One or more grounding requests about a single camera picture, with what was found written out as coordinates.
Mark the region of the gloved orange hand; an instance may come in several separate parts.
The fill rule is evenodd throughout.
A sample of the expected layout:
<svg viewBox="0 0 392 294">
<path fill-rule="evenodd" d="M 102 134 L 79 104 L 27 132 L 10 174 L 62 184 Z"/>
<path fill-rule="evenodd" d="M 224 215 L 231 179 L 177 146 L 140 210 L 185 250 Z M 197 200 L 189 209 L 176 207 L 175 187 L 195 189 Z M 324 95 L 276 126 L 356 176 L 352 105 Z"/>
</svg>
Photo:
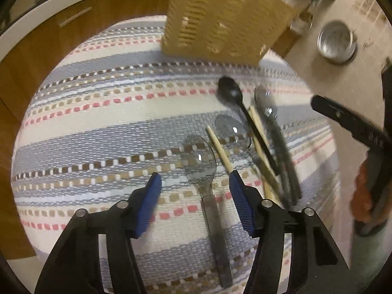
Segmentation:
<svg viewBox="0 0 392 294">
<path fill-rule="evenodd" d="M 353 217 L 359 221 L 368 223 L 371 220 L 371 208 L 373 206 L 371 195 L 367 188 L 368 183 L 368 160 L 361 163 L 357 176 L 355 178 L 355 191 L 350 202 Z M 375 219 L 376 224 L 384 223 L 391 214 L 391 181 L 388 183 L 389 190 L 388 199 L 385 201 L 384 207 L 380 215 Z"/>
</svg>

